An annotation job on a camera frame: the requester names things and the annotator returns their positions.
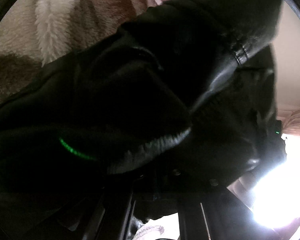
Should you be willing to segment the pink floral curtain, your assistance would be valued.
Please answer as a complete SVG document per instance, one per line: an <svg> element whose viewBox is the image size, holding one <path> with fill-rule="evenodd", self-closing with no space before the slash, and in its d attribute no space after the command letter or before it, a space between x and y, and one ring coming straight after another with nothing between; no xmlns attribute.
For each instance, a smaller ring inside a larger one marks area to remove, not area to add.
<svg viewBox="0 0 300 240"><path fill-rule="evenodd" d="M300 110L292 112L285 118L282 133L300 137Z"/></svg>

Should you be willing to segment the black leather jacket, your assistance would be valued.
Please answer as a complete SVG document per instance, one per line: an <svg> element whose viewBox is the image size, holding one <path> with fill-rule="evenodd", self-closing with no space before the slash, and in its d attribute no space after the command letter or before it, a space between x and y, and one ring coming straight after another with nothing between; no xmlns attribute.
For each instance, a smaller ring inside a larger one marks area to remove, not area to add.
<svg viewBox="0 0 300 240"><path fill-rule="evenodd" d="M81 239L286 158L271 41L281 0L168 0L47 64L0 104L0 239Z"/></svg>

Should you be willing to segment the floral purple bed blanket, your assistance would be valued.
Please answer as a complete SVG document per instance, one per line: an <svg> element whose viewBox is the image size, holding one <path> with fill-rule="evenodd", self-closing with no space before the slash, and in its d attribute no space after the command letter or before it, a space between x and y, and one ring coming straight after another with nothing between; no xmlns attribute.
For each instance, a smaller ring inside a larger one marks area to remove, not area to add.
<svg viewBox="0 0 300 240"><path fill-rule="evenodd" d="M0 20L0 103L44 65L116 32L165 0L17 0Z"/></svg>

